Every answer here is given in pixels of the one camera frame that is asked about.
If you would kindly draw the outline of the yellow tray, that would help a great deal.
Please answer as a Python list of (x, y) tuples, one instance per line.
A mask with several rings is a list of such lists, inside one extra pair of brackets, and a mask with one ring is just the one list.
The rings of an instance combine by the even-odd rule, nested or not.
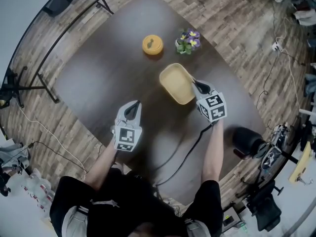
[(168, 65), (159, 75), (160, 84), (180, 105), (186, 105), (194, 98), (192, 82), (194, 78), (179, 63)]

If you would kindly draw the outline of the person's left forearm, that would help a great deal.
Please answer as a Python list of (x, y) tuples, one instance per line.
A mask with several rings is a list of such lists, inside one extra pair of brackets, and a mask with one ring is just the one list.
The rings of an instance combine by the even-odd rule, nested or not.
[(102, 187), (108, 172), (113, 165), (116, 153), (117, 150), (114, 148), (114, 141), (111, 140), (87, 173), (84, 182), (93, 190), (98, 191)]

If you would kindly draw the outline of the person's black t-shirt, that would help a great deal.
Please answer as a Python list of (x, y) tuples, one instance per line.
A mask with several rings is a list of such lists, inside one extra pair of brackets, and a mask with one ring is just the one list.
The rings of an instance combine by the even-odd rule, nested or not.
[(156, 237), (220, 237), (223, 210), (216, 181), (203, 182), (179, 217), (155, 197), (149, 182), (112, 168), (98, 191), (73, 177), (62, 177), (50, 219), (58, 237), (128, 237), (145, 223)]

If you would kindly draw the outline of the small light wooden desk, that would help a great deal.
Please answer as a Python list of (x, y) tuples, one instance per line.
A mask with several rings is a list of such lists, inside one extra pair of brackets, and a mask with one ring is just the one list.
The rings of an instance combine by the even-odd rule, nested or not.
[(296, 167), (295, 167), (293, 173), (289, 177), (289, 181), (291, 183), (293, 183), (293, 184), (297, 183), (295, 181), (295, 179), (297, 178), (298, 175), (303, 176), (311, 158), (312, 158), (312, 149), (311, 149), (311, 144), (308, 141), (305, 145), (305, 148), (303, 150), (303, 154), (302, 154), (301, 158), (298, 160), (298, 163), (296, 164)]

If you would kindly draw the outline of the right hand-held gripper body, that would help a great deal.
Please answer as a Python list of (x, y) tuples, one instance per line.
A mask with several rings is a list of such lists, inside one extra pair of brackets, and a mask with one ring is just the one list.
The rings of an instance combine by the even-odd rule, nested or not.
[(206, 98), (197, 100), (197, 107), (209, 122), (216, 122), (227, 116), (226, 101), (222, 92), (213, 92)]

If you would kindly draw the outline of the pack of water bottles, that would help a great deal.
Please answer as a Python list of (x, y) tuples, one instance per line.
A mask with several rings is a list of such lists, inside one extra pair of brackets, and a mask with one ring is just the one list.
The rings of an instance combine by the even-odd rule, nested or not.
[(40, 172), (35, 168), (28, 174), (22, 170), (21, 174), (16, 174), (17, 184), (22, 188), (28, 198), (31, 198), (37, 205), (43, 219), (49, 218), (49, 211), (55, 197), (55, 192), (51, 189), (51, 183), (42, 178)]

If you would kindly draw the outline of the black waste bin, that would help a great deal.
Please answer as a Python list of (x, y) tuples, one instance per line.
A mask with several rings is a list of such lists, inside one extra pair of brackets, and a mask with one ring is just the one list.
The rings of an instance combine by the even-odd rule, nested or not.
[(72, 2), (73, 0), (51, 0), (43, 11), (51, 17), (55, 17), (65, 11)]

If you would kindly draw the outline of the white black robotic device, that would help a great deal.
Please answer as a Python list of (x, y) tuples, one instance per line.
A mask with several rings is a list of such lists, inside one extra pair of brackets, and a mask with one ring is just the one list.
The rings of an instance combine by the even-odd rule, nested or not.
[(287, 123), (275, 126), (270, 138), (271, 144), (280, 148), (283, 147), (286, 144), (288, 132)]
[(261, 161), (261, 169), (269, 169), (275, 161), (279, 158), (282, 151), (278, 147), (271, 147), (268, 152), (264, 155)]

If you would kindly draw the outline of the orange pumpkin ornament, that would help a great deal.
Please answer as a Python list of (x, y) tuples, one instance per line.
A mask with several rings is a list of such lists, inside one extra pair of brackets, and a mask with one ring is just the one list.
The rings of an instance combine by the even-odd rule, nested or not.
[(163, 41), (157, 35), (148, 35), (142, 41), (142, 49), (148, 55), (158, 55), (163, 50)]

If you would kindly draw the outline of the person's right forearm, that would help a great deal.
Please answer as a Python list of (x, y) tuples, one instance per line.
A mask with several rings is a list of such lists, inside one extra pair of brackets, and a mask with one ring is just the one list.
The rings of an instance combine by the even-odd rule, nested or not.
[(213, 180), (219, 182), (224, 158), (224, 122), (219, 120), (212, 128), (205, 153), (201, 182)]

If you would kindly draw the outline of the potted purple flower plant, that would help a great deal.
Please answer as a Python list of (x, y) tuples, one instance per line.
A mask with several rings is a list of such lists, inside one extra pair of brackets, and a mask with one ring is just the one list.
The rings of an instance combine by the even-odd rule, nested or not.
[(179, 54), (190, 55), (201, 47), (200, 33), (193, 29), (186, 29), (175, 41), (176, 51)]

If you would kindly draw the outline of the grey box with black panel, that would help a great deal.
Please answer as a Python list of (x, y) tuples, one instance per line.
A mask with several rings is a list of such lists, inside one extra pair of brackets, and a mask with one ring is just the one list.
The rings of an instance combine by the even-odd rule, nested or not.
[(223, 225), (222, 225), (222, 233), (226, 232), (227, 230), (236, 227), (242, 219), (240, 218), (239, 214), (235, 210), (233, 206), (230, 206), (224, 210), (224, 217), (223, 217)]

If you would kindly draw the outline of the black office chair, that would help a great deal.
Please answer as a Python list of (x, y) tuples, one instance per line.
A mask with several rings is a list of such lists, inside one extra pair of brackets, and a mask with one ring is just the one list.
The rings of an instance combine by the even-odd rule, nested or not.
[(15, 98), (18, 101), (18, 105), (21, 108), (24, 107), (24, 105), (21, 103), (19, 91), (27, 90), (26, 86), (20, 85), (22, 74), (25, 70), (27, 70), (26, 66), (23, 67), (21, 73), (18, 75), (10, 68), (7, 69), (0, 88), (0, 110), (9, 107), (10, 100), (12, 98)]
[(252, 217), (256, 217), (258, 231), (269, 232), (280, 223), (282, 211), (274, 200), (273, 190), (276, 190), (279, 196), (283, 187), (277, 188), (275, 180), (271, 180), (261, 188), (256, 186), (249, 190), (246, 197), (246, 206), (252, 213)]

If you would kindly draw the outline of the large dark water jug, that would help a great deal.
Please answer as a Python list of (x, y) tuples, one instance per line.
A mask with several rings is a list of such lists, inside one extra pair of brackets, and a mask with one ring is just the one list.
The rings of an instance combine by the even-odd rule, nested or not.
[(237, 127), (233, 133), (234, 154), (240, 159), (261, 158), (267, 151), (262, 136), (248, 128)]

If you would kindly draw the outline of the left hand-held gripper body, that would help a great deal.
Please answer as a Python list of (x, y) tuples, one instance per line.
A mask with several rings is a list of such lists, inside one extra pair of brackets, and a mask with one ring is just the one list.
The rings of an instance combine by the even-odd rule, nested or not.
[(142, 128), (123, 120), (116, 120), (112, 133), (116, 150), (132, 152), (141, 137)]

